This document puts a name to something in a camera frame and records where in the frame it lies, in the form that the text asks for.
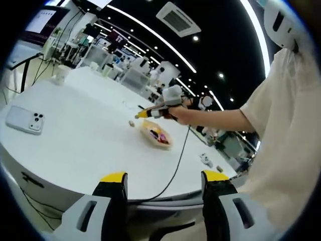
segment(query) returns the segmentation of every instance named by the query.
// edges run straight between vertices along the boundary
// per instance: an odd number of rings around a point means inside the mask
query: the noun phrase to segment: white phone case
[[[12,106],[6,117],[6,125],[16,130],[40,135],[45,117],[38,112],[29,111],[18,106]]]

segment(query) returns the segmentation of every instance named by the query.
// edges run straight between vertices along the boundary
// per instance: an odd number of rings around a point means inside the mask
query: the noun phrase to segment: air conditioning vent
[[[165,4],[156,17],[180,37],[201,31],[196,23],[172,2]]]

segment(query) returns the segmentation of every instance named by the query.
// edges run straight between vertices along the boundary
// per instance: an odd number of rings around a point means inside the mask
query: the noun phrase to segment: white helmet
[[[264,26],[268,36],[281,48],[315,52],[315,43],[295,10],[283,0],[257,0],[264,8]]]

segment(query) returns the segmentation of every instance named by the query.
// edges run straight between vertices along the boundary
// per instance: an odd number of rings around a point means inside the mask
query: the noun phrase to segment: white round table
[[[12,105],[44,114],[40,136],[6,126],[5,117]],[[39,82],[0,113],[5,166],[14,177],[21,175],[21,171],[15,171],[21,167],[47,186],[63,189],[64,195],[69,192],[91,195],[102,177],[125,171],[128,199],[151,198],[172,178],[188,128],[173,120],[151,119],[170,133],[174,141],[171,150],[157,149],[139,131],[142,120],[134,119],[140,111],[138,105],[152,104],[89,67],[72,70],[63,86]],[[129,121],[134,121],[136,127],[132,128]],[[207,147],[190,133],[179,170],[160,197],[201,189],[201,171],[209,169],[199,158],[202,153],[213,161],[213,170],[220,166],[228,177],[236,175],[214,148]]]

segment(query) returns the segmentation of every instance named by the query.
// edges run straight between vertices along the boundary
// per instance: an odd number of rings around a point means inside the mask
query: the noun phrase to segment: black ceiling
[[[263,10],[255,0],[249,0],[263,26]],[[201,28],[197,35],[199,42],[193,42],[192,36],[180,38],[165,24],[156,18],[159,10],[167,0],[113,0],[110,5],[130,14],[170,42],[195,68],[194,74],[187,65],[162,41],[128,17],[104,8],[96,10],[96,6],[84,0],[74,0],[83,10],[95,13],[113,26],[130,33],[134,44],[145,49],[146,46],[157,46],[156,50],[165,60],[178,64],[182,73],[181,80],[191,86],[195,94],[208,94],[212,90],[224,109],[235,109],[242,106],[254,89],[264,80],[264,64],[261,48],[253,24],[240,0],[197,0],[171,1],[183,10]],[[270,61],[278,48],[267,37]],[[153,57],[158,55],[149,51]],[[219,110],[214,104],[212,109]]]

